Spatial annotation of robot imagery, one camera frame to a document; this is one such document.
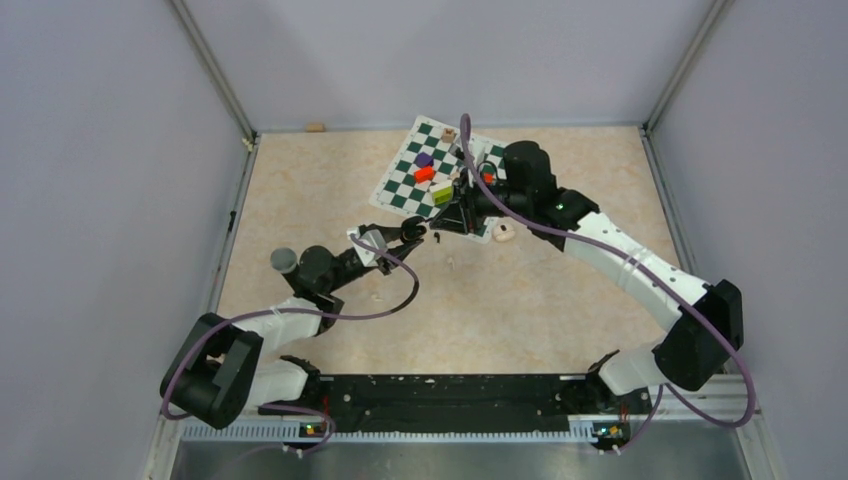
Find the black earbud charging case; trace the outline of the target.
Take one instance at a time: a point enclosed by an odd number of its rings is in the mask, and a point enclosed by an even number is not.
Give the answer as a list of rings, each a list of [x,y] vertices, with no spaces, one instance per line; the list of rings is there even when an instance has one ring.
[[[422,218],[409,218],[401,225],[401,241],[411,243],[421,239],[427,233],[426,221]]]

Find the white earbud charging case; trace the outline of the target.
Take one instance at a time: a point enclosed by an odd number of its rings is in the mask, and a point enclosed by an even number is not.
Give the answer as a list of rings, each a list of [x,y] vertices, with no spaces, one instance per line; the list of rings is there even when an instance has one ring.
[[[492,233],[492,239],[497,243],[505,243],[513,240],[516,236],[515,228],[506,223],[498,224]]]

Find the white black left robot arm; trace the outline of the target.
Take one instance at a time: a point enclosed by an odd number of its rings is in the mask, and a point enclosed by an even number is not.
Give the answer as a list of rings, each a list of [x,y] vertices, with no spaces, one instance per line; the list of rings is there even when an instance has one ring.
[[[343,313],[337,290],[371,272],[408,271],[405,258],[427,233],[420,216],[398,227],[360,225],[346,233],[351,246],[334,254],[321,245],[302,253],[274,250],[272,268],[292,288],[283,302],[264,310],[225,318],[209,312],[195,322],[160,385],[161,412],[171,420],[195,417],[223,429],[244,410],[285,402],[297,413],[319,404],[314,369],[303,360],[281,356],[261,363],[282,346],[328,331]]]

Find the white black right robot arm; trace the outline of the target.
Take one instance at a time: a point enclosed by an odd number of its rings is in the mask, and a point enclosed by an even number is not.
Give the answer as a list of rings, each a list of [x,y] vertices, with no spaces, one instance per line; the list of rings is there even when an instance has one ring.
[[[465,169],[452,200],[430,222],[434,230],[470,234],[502,206],[543,226],[536,237],[593,266],[636,299],[665,331],[664,338],[610,353],[592,366],[589,404],[612,412],[627,394],[670,383],[697,391],[729,360],[716,339],[739,349],[744,343],[740,289],[728,280],[714,285],[682,271],[640,245],[577,190],[560,187],[550,157],[530,140],[503,149],[504,178],[483,186]]]

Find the green white toy brick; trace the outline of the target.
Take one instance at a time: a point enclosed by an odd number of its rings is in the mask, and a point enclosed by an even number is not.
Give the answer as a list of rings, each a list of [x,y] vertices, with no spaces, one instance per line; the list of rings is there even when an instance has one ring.
[[[448,180],[431,184],[428,191],[435,206],[446,204],[453,198],[453,182]]]

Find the green white chessboard mat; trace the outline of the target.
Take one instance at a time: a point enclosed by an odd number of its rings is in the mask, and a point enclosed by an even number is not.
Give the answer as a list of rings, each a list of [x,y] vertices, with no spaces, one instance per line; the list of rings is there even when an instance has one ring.
[[[478,243],[513,240],[516,227],[484,210],[491,204],[465,161],[457,127],[420,115],[389,161],[369,203],[404,218],[421,216],[440,233]]]

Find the purple toy brick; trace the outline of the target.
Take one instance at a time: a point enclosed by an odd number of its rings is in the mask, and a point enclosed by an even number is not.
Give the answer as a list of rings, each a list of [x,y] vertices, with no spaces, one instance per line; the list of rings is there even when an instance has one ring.
[[[427,168],[431,167],[434,163],[434,159],[431,154],[426,152],[419,152],[414,159],[414,164],[418,168]]]

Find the wooden cork cylinder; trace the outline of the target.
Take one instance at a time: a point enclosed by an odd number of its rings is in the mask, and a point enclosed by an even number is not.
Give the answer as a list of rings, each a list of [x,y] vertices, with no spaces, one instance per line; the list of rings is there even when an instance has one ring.
[[[326,131],[326,126],[323,123],[309,123],[304,130],[309,133],[320,133]]]

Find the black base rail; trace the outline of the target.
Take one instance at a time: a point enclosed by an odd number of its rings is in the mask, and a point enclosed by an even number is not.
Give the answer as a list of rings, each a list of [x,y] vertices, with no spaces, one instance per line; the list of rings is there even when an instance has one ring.
[[[322,375],[293,404],[353,434],[566,432],[581,415],[651,409],[647,389],[615,396],[583,374]]]

